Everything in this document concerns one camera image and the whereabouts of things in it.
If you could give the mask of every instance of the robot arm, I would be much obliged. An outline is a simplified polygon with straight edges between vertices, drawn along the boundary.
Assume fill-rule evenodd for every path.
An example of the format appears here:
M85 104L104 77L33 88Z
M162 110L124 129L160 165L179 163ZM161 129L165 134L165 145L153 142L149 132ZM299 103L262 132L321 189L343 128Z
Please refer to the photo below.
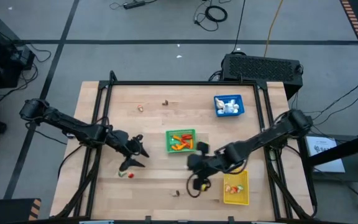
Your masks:
M197 150L200 150L202 155L192 154L187 158L189 170L192 170L193 175L196 175L193 188L200 191L207 190L210 187L209 176L219 171L230 174L243 164L244 169L251 152L263 146L281 148L287 144L289 137L302 137L313 125L311 118L305 116L300 110L287 111L279 118L280 120L276 121L272 127L260 134L246 141L231 142L214 151L213 156L207 156L209 146L206 143L199 142Z
M124 171L130 166L144 167L143 164L132 159L132 155L143 155L149 157L144 150L140 134L128 140L128 133L121 130L112 130L111 125L87 124L71 116L59 112L56 108L49 106L45 100L27 100L20 111L20 116L26 121L35 122L37 125L47 123L62 130L63 134L73 134L80 144L87 147L96 147L107 144L121 153L125 160L119 170Z

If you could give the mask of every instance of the yellow container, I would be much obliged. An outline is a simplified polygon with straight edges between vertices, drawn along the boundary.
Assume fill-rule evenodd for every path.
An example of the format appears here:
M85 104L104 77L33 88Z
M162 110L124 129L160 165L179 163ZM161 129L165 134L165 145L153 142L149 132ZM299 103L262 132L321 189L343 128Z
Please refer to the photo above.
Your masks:
M230 194L226 192L226 185L236 187L243 186L243 190L239 193ZM240 174L232 175L225 174L223 177L223 202L234 205L249 205L249 184L248 184L248 171L244 170Z

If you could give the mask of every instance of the gray floor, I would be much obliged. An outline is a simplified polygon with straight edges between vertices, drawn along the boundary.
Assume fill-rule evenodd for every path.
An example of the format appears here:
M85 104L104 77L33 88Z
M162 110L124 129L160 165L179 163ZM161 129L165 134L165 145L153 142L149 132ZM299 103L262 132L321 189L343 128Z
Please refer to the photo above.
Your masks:
M68 33L70 40L209 40L236 37L241 1L223 4L227 21L217 32L194 25L192 17L201 1L158 0L137 9L111 10L113 1L80 0ZM0 0L0 18L22 39L60 39L73 0ZM248 0L240 39L265 40L279 0ZM357 40L338 0L286 0L272 33L273 40ZM36 45L54 53L57 45ZM263 56L264 45L238 45L248 55ZM120 80L207 80L219 69L232 44L66 44L58 61L47 100L64 113L73 114L82 81L105 80L114 70ZM40 58L44 53L37 53ZM268 57L299 60L305 67L298 108L321 110L358 84L356 45L270 45ZM0 104L0 120L8 124L0 135L0 198L3 198L27 130L18 112L29 98L37 98L52 59L37 63L38 79ZM340 101L317 121L358 97L358 90ZM358 134L358 102L320 125L326 134ZM64 140L59 131L42 125L40 131ZM41 217L46 218L57 183L64 146L35 134L14 198L40 197ZM317 217L333 222L358 223L358 198L336 183L315 183Z

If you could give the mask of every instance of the wooden table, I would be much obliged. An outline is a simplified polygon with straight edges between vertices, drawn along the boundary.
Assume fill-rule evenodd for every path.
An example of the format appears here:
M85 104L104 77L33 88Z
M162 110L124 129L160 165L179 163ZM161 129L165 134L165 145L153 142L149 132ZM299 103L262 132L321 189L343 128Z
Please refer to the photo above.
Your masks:
M75 111L75 118L90 123L98 82L83 82ZM282 83L268 83L273 115L288 110ZM102 96L101 116L106 91ZM240 116L217 118L214 112L214 95L241 94L246 112ZM260 99L268 126L263 93ZM168 106L162 102L169 101ZM144 112L138 111L142 105ZM165 132L173 129L196 129L197 139L210 144L211 152L231 141L246 140L260 132L254 91L251 86L163 86L114 85L109 109L114 129L122 129L130 138L143 134L143 142L150 158L137 156L146 168L131 167L133 179L120 178L118 167L123 157L107 146L103 147L92 219L144 220L274 220L272 200L266 172L263 149L250 155L250 204L223 203L223 174L211 176L212 187L199 198L186 192L186 153L167 154ZM297 148L296 141L289 145ZM69 140L65 155L78 146ZM57 214L78 188L85 150L78 151L66 161L53 200L51 215ZM309 214L313 213L301 159L290 150L283 150L283 167L289 191ZM179 197L172 197L176 190ZM285 217L282 195L278 190L281 216ZM83 196L81 214L85 214L88 192Z

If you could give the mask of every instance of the blue container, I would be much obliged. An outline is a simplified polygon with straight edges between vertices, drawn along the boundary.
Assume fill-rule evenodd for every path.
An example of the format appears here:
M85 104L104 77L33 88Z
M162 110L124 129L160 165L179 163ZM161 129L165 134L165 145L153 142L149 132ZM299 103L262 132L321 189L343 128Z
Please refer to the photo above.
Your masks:
M215 98L223 101L224 103L230 103L231 100L235 100L236 104L239 105L239 112L238 113L224 113L224 114L218 114L218 107L216 107L216 100ZM240 114L244 113L244 105L242 104L242 98L241 95L221 95L221 96L214 96L214 105L215 105L215 113L216 116L239 116Z

